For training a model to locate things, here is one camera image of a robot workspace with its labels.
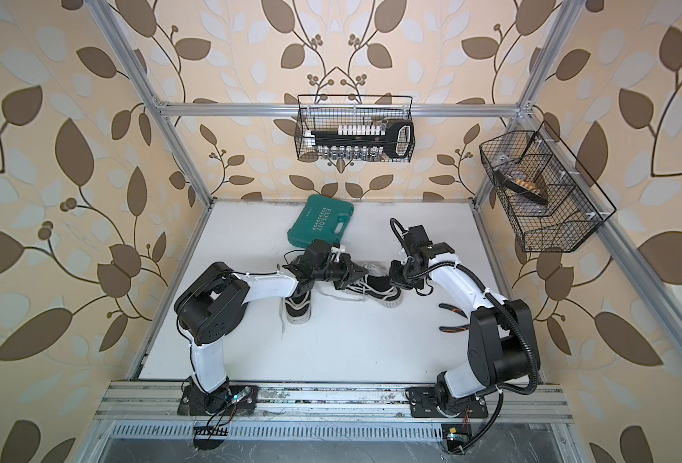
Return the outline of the black white sneaker with laces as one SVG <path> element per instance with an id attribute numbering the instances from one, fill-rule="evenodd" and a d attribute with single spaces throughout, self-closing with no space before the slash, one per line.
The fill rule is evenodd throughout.
<path id="1" fill-rule="evenodd" d="M 284 299 L 287 320 L 292 324 L 303 324 L 311 318 L 312 286 L 297 287 L 295 292 Z"/>

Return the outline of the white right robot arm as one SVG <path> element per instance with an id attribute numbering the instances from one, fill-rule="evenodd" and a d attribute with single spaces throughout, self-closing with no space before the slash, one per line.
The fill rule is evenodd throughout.
<path id="1" fill-rule="evenodd" d="M 466 318 L 460 329 L 468 334 L 466 360 L 436 380 L 441 413 L 456 417 L 470 403 L 492 393 L 535 393 L 541 358 L 528 305 L 490 289 L 451 246 L 431 241 L 422 226 L 406 229 L 395 218 L 389 224 L 405 252 L 404 260 L 391 262 L 391 284 L 411 291 L 433 282 Z"/>

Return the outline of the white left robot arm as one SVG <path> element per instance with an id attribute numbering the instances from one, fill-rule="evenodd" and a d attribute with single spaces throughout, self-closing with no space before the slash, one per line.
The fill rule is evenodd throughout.
<path id="1" fill-rule="evenodd" d="M 184 399 L 194 413 L 215 415 L 244 397 L 230 391 L 223 337 L 242 322 L 248 304 L 281 299 L 281 314 L 294 324 L 311 316 L 312 289 L 331 282 L 342 291 L 360 282 L 368 269 L 339 246 L 315 240 L 300 256 L 275 272 L 238 272 L 224 262 L 211 264 L 175 301 L 178 333 L 189 341 L 192 374 Z"/>

